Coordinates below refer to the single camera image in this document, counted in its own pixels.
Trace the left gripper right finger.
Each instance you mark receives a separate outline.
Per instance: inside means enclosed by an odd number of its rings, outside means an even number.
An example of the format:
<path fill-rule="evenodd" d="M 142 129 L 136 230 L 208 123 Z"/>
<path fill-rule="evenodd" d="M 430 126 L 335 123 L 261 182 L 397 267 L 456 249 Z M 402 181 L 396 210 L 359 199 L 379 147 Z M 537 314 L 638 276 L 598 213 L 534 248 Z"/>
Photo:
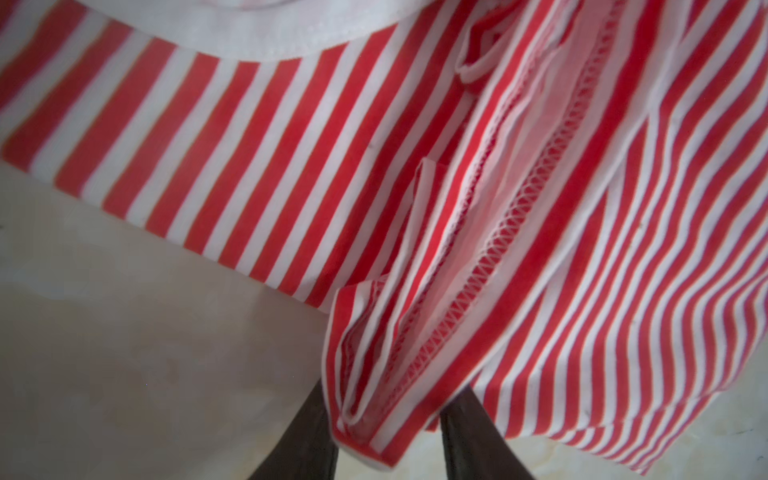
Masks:
<path fill-rule="evenodd" d="M 440 428 L 449 480 L 534 479 L 469 387 L 441 410 Z"/>

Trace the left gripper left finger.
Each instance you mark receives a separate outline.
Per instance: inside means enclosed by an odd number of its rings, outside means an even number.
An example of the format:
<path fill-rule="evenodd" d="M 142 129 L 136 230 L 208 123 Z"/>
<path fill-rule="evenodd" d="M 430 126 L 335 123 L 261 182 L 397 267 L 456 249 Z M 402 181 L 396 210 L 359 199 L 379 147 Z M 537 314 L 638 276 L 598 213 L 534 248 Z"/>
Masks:
<path fill-rule="evenodd" d="M 249 480 L 332 480 L 338 447 L 330 433 L 329 416 L 318 381 L 276 446 Z"/>

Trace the red white striped tank top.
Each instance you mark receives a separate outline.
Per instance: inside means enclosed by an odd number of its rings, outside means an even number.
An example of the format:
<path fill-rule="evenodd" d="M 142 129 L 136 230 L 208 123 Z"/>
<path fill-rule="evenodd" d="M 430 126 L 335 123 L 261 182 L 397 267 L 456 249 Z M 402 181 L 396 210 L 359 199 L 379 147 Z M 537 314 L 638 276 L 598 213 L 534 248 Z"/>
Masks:
<path fill-rule="evenodd" d="M 326 313 L 380 467 L 471 387 L 645 473 L 767 332 L 763 1 L 5 1 L 1 158 Z"/>

